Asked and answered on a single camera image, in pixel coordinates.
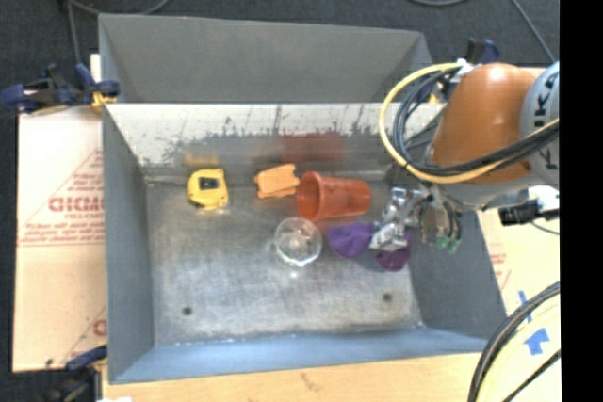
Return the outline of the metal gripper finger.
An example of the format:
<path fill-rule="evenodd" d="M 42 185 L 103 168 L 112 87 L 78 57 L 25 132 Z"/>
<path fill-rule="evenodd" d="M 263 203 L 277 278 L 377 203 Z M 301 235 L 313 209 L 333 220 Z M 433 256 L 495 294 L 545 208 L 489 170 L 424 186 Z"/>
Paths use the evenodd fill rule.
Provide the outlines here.
<path fill-rule="evenodd" d="M 414 219 L 416 192 L 413 189 L 392 187 L 390 198 L 382 213 L 383 224 L 411 224 Z"/>
<path fill-rule="evenodd" d="M 369 248 L 380 251 L 397 251 L 407 249 L 409 242 L 402 225 L 389 222 L 378 228 L 371 236 Z"/>

